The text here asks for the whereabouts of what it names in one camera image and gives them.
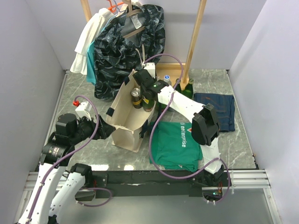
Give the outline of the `silver beverage can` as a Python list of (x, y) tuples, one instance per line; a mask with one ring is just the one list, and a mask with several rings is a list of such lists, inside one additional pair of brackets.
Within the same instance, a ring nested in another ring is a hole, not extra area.
[(139, 88), (133, 88), (131, 91), (132, 96), (132, 104), (133, 107), (136, 109), (142, 108), (142, 98), (141, 98), (141, 91)]

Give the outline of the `green glass bottle gold cap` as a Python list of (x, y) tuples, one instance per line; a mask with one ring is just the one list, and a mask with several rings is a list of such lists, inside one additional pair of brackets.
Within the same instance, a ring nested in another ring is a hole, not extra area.
[(194, 80), (189, 79), (188, 84), (185, 86), (184, 90), (182, 91), (182, 94), (188, 97), (189, 99), (193, 98), (193, 84), (194, 84)]

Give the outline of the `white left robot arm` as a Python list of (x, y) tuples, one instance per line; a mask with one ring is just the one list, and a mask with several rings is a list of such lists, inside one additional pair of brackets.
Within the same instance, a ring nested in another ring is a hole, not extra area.
[(98, 190), (91, 166), (73, 165), (60, 190), (57, 186), (75, 153), (75, 146), (84, 140), (105, 140), (116, 129), (100, 115), (97, 121), (86, 116), (77, 118), (72, 113), (58, 117), (56, 130), (42, 150), (35, 186), (20, 224), (58, 224), (67, 205), (75, 200), (80, 190)]

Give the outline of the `beige canvas tote bag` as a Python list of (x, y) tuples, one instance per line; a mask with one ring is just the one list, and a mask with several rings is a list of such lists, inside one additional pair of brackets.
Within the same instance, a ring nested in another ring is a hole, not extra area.
[(156, 102), (153, 103), (150, 111), (144, 110), (143, 107), (136, 108), (136, 103), (141, 106), (144, 102), (142, 99), (133, 99), (131, 94), (133, 90), (140, 89), (140, 85), (133, 77), (136, 72), (133, 69), (125, 77), (107, 111), (106, 122), (116, 128), (112, 133), (112, 144), (137, 153), (147, 131), (147, 125), (153, 117)]

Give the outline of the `clear water bottle blue cap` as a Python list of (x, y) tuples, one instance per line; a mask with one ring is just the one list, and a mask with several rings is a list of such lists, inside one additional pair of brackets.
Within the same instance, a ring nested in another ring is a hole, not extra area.
[(166, 82), (168, 85), (172, 86), (169, 75), (165, 75), (163, 81)]

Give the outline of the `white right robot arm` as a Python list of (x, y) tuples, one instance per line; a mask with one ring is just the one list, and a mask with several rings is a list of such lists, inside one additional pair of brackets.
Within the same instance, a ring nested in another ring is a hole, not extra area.
[(195, 102), (176, 91), (163, 80), (155, 80), (146, 69), (133, 74), (136, 83), (141, 87), (145, 97), (153, 99), (166, 108), (171, 107), (192, 123), (192, 138), (197, 142), (202, 151), (204, 166), (195, 173), (187, 176), (171, 176), (163, 172), (155, 162), (153, 165), (164, 176), (171, 179), (183, 180), (196, 176), (201, 171), (207, 171), (205, 181), (210, 186), (215, 186), (221, 181), (218, 172), (221, 168), (220, 152), (218, 148), (219, 120), (211, 104)]

